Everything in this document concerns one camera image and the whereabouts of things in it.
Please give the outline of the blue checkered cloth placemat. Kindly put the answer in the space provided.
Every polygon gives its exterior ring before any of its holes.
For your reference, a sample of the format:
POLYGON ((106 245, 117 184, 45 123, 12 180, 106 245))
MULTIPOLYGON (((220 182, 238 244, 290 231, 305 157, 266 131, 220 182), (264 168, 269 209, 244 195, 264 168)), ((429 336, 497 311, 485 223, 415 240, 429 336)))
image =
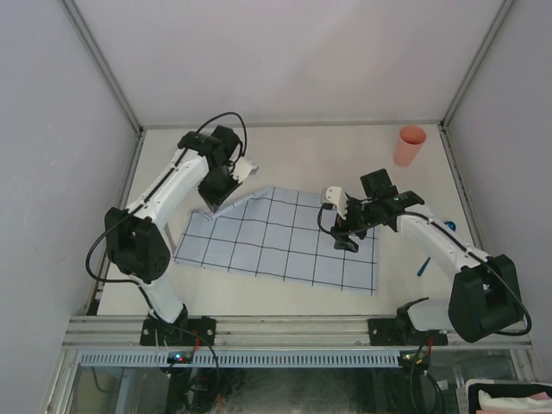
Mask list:
POLYGON ((327 233, 337 214, 321 212, 321 205, 316 193, 267 187, 217 212, 196 209, 174 259, 203 269, 376 295, 379 231, 355 238, 356 253, 337 250, 327 233))

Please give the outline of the pink plastic cup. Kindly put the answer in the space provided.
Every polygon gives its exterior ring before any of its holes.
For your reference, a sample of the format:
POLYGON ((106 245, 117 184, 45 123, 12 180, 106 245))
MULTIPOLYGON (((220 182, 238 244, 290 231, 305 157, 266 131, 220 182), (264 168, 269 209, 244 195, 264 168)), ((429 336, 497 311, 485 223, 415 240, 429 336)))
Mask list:
POLYGON ((397 166, 409 166, 426 142, 424 129, 417 125, 407 125, 399 130, 393 161, 397 166))

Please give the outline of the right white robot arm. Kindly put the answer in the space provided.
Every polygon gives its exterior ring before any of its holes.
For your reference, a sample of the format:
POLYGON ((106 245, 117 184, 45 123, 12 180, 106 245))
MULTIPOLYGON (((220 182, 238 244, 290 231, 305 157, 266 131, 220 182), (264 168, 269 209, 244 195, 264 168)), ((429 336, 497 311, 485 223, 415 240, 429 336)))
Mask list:
POLYGON ((385 169, 362 176, 361 184, 363 199, 338 186, 322 192, 324 209, 336 211, 326 231, 334 248, 355 254, 369 230, 386 226, 415 242, 452 283, 447 302, 422 298, 398 310, 396 332, 402 342, 414 344, 428 331, 452 330, 474 343, 490 335, 513 336, 510 327, 519 322, 525 323, 519 335, 528 332, 530 316, 508 256, 492 256, 463 241, 414 191, 399 191, 385 169))

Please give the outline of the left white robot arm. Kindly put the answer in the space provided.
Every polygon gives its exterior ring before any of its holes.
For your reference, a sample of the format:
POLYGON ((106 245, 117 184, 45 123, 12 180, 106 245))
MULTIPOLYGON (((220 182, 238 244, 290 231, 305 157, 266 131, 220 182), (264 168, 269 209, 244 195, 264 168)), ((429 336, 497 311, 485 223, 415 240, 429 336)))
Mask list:
POLYGON ((233 129, 218 125, 208 135, 188 132, 156 180, 123 209, 104 217, 106 251, 127 281, 137 285, 150 312, 161 320, 159 335, 178 345, 189 334, 188 311, 165 275, 173 257, 165 227, 192 190, 216 212, 242 184, 232 156, 243 144, 233 129))

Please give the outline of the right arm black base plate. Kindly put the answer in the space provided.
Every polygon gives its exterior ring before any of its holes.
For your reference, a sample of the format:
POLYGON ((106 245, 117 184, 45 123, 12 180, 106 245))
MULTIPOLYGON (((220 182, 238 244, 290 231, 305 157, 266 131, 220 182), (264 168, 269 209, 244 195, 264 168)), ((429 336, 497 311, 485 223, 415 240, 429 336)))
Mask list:
POLYGON ((449 339, 439 331, 419 331, 410 322, 397 318, 370 318, 367 321, 370 344, 372 346, 447 346, 449 339))

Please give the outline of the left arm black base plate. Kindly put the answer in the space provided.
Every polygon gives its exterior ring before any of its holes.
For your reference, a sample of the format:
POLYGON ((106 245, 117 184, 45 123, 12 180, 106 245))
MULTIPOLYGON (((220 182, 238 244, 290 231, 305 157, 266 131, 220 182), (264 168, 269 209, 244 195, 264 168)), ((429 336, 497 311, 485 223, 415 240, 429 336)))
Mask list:
POLYGON ((196 342, 207 342, 213 346, 216 338, 216 320, 210 317, 191 318, 187 325, 174 327, 155 317, 147 317, 141 327, 140 345, 153 347, 167 345, 169 347, 192 346, 196 342))

